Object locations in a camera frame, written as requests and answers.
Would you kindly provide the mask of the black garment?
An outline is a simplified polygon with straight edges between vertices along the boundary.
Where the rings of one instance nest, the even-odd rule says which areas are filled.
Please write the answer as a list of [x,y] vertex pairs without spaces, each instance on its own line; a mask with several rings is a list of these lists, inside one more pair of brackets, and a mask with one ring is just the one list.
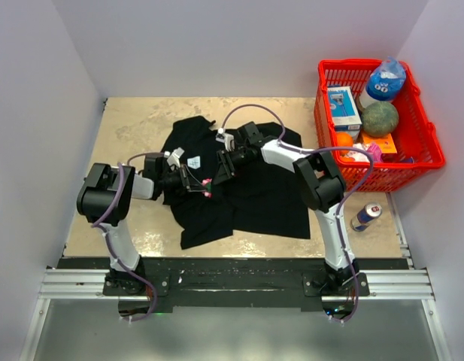
[[[180,160],[186,164],[200,158],[200,166],[191,171],[192,181],[203,181],[217,172],[217,151],[223,145],[216,141],[216,133],[202,116],[178,120],[163,148],[182,148]],[[261,161],[240,168],[232,180],[212,186],[209,197],[177,188],[165,190],[163,202],[183,229],[183,249],[231,236],[235,230],[291,238],[311,236],[308,208],[295,175]]]

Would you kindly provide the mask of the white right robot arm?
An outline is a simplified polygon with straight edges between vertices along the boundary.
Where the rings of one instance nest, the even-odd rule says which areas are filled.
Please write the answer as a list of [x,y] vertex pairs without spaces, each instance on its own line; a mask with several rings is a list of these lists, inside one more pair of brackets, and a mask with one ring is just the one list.
[[281,138],[264,136],[253,122],[238,128],[238,134],[242,145],[236,144],[235,137],[224,128],[218,129],[216,140],[225,148],[217,152],[219,168],[213,183],[233,179],[240,168],[254,161],[291,171],[302,201],[314,211],[322,234],[326,273],[323,289],[337,296],[349,291],[357,297],[359,265],[348,241],[342,209],[346,183],[331,152],[295,147]]

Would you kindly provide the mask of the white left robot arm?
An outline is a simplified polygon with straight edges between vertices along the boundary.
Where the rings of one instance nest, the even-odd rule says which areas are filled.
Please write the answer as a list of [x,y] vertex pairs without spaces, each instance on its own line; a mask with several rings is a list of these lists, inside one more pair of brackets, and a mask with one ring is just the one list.
[[153,295],[145,275],[141,255],[132,242],[126,218],[133,199],[156,200],[164,191],[178,195],[201,193],[209,196],[210,182],[196,180],[188,166],[180,161],[183,149],[173,152],[143,153],[140,171],[129,163],[113,167],[92,164],[77,196],[77,212],[92,228],[99,230],[110,256],[110,270],[105,277],[109,287],[129,295]]

